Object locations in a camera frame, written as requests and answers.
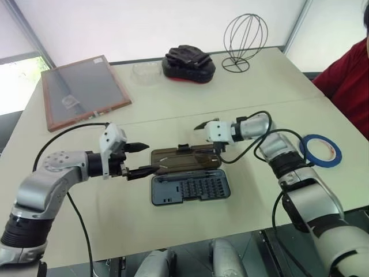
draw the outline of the open plastic case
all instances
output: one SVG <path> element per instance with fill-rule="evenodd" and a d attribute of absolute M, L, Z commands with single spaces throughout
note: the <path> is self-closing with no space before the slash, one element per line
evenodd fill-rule
<path fill-rule="evenodd" d="M 151 164 L 160 167 L 151 181 L 154 205 L 223 199 L 231 195 L 225 172 L 218 169 L 221 162 L 211 144 L 157 149 L 151 152 Z"/>

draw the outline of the silver robot arm segment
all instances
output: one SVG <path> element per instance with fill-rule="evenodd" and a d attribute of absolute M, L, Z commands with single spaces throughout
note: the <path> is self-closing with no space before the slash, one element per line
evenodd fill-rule
<path fill-rule="evenodd" d="M 89 177 L 106 179 L 125 176 L 128 180 L 146 177 L 158 167 L 144 166 L 129 170 L 126 152 L 139 152 L 149 146 L 126 143 L 123 130 L 109 124 L 100 138 L 101 153 L 56 152 L 48 155 L 39 169 L 26 177 L 19 187 L 9 220 L 0 239 L 0 267 L 29 264 L 35 269 L 44 254 L 47 236 L 68 190 Z"/>
<path fill-rule="evenodd" d="M 237 123 L 210 121 L 204 129 L 206 139 L 213 142 L 220 153 L 219 149 L 225 151 L 225 144 L 264 135 L 268 124 L 268 118 L 259 114 L 239 118 Z M 336 195 L 306 164 L 291 142 L 282 134 L 271 133 L 259 150 L 284 193 L 284 209 L 299 231 L 311 234 L 327 275 L 369 276 L 369 235 L 344 220 Z"/>

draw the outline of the case lid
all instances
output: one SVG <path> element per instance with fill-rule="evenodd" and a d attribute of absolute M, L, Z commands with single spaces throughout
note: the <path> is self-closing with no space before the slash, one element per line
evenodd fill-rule
<path fill-rule="evenodd" d="M 178 145 L 178 148 L 156 149 L 151 152 L 151 165 L 159 166 L 158 175 L 217 169 L 221 162 L 213 152 L 213 145 Z"/>

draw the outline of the person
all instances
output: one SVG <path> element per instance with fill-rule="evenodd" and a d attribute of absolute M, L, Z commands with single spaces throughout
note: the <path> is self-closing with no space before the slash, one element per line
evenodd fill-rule
<path fill-rule="evenodd" d="M 364 25 L 367 37 L 312 82 L 369 140 L 369 1 Z"/>

